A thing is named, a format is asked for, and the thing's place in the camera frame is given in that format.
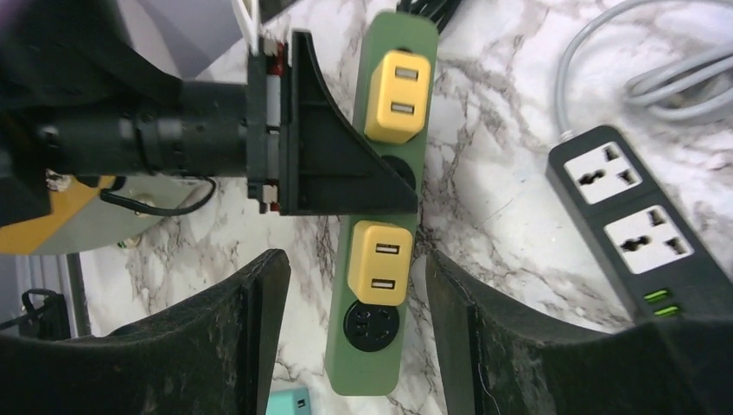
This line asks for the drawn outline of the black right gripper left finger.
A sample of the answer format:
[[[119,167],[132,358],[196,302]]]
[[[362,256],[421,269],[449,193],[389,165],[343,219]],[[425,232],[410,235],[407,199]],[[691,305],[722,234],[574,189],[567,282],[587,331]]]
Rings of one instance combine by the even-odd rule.
[[[290,282],[270,249],[106,336],[1,339],[4,414],[263,414]]]

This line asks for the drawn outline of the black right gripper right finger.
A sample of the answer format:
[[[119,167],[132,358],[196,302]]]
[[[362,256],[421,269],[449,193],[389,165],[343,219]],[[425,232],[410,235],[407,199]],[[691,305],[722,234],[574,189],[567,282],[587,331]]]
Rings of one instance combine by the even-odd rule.
[[[644,322],[614,334],[541,313],[441,252],[425,280],[450,414],[729,414],[732,322]]]

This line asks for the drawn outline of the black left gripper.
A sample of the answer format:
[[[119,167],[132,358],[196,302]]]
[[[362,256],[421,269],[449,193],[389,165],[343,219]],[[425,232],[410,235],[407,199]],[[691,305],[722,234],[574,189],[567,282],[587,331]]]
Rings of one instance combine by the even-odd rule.
[[[160,104],[118,95],[35,111],[48,167],[74,176],[245,177],[262,210],[350,215],[347,185],[377,175],[339,110],[312,36],[250,59],[245,84],[184,80]]]

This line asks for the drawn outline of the green USB charger plug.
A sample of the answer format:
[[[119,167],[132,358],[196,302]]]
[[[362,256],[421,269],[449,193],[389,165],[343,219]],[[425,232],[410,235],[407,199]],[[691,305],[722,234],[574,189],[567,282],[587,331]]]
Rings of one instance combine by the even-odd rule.
[[[266,415],[311,415],[309,390],[306,387],[271,392]]]

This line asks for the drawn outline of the green power strip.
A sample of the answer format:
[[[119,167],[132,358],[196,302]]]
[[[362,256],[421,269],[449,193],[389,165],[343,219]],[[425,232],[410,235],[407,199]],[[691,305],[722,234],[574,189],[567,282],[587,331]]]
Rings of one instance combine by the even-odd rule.
[[[341,396],[384,396],[398,383],[406,297],[399,306],[362,303],[348,287],[347,270],[353,228],[360,220],[405,228],[415,245],[438,36],[435,23],[425,17],[387,11],[376,15],[361,45],[352,124],[377,175],[347,185],[357,208],[341,220],[325,353],[328,379]],[[390,50],[422,55],[431,64],[425,125],[405,144],[380,143],[364,134],[371,76]]]

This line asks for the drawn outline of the yellow charger plug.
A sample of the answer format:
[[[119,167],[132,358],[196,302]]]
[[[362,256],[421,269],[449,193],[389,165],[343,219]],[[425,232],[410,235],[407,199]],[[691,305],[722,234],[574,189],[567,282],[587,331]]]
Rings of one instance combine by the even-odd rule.
[[[431,64],[422,55],[390,50],[373,70],[364,134],[386,144],[405,144],[425,125]]]
[[[362,303],[399,306],[406,297],[413,236],[386,222],[360,220],[353,228],[347,283]]]

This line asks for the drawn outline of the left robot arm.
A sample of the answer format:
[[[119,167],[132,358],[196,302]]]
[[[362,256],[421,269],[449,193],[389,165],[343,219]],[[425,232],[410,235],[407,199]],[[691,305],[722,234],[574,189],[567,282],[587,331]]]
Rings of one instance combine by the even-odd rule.
[[[111,1],[1,4],[1,224],[52,213],[48,174],[113,205],[133,177],[244,177],[282,215],[417,210],[416,153],[387,155],[335,103],[312,36],[257,37],[245,84],[182,80],[134,50]],[[10,414],[263,414],[290,281],[269,249],[103,337],[3,335]]]

